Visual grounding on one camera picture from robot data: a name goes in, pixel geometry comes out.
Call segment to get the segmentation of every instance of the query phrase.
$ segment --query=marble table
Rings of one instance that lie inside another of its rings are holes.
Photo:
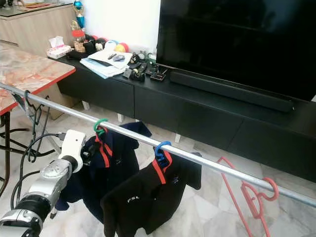
[[[7,85],[37,94],[74,73],[75,70],[73,66],[32,55],[0,43],[0,82]],[[5,150],[6,170],[5,177],[0,177],[0,182],[3,182],[0,197],[10,176],[10,152],[24,152],[10,148],[10,111],[16,106],[17,103],[12,95],[6,90],[0,89],[0,127],[5,126],[5,132],[0,134],[5,137],[5,146],[0,146],[0,149]]]

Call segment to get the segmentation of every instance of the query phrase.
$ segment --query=black tv cabinet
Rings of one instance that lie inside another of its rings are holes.
[[[103,79],[78,61],[62,93],[316,182],[316,103],[275,111],[170,82]]]

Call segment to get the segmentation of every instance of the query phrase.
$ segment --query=marble floor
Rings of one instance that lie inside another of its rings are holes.
[[[81,105],[75,109],[83,111]],[[98,117],[108,118],[109,122],[118,122],[117,114],[96,106],[91,106],[85,113]],[[124,118],[123,123],[134,121],[131,118]],[[31,124],[20,110],[14,110],[11,114],[11,128],[30,127]],[[316,183],[295,177],[282,171],[270,168],[243,157],[230,154],[207,144],[197,142],[190,138],[182,137],[180,143],[175,143],[175,133],[163,130],[156,126],[147,124],[153,134],[153,138],[160,141],[171,141],[176,147],[188,152],[200,152],[204,158],[216,161],[219,157],[228,158],[238,170],[256,176],[258,178],[270,177],[280,186],[289,188],[296,192],[316,198]],[[49,132],[65,132],[68,129],[75,129],[93,135],[92,124],[63,115],[57,120],[49,120],[47,130]],[[13,133],[12,138],[29,143],[29,132]],[[41,151],[50,150],[51,146],[47,140],[43,140]],[[3,176],[4,152],[0,151],[0,174]],[[137,158],[141,167],[145,167],[153,160],[152,147],[140,144],[136,150]],[[56,154],[38,158],[35,163],[25,162],[24,172],[31,172],[42,168]],[[0,198],[0,216],[9,210],[9,199],[14,185],[18,180],[20,155],[11,154],[11,179]],[[33,175],[23,183],[24,193],[30,184],[36,179]],[[247,220],[254,237],[264,237],[265,232],[259,220],[254,220],[245,199],[240,191],[240,180],[228,177],[239,206]],[[305,204],[280,196],[278,200],[264,201],[264,213],[267,225],[272,237],[316,237],[316,209]],[[44,223],[42,237],[103,237],[103,225],[99,223],[85,208],[82,201],[71,205],[65,212],[58,212],[57,216]],[[143,229],[139,229],[137,237],[145,237]],[[229,196],[228,190],[223,182],[221,174],[207,167],[202,168],[202,188],[198,191],[186,187],[181,204],[173,217],[154,231],[151,237],[246,237],[247,232],[238,216],[235,206]]]

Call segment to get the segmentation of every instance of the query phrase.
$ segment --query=soundbar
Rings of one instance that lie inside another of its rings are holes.
[[[281,95],[188,71],[173,69],[170,72],[170,80],[178,84],[282,112],[289,112],[294,107],[294,103],[290,99],[280,98]]]

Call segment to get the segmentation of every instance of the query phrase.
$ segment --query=blue hanger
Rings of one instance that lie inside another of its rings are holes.
[[[160,166],[165,168],[169,165],[169,161],[164,157],[163,154],[158,153],[158,150],[165,145],[170,145],[171,146],[171,142],[169,141],[164,141],[161,142],[158,146],[156,146],[155,148],[155,157],[157,158],[157,161],[159,162]]]

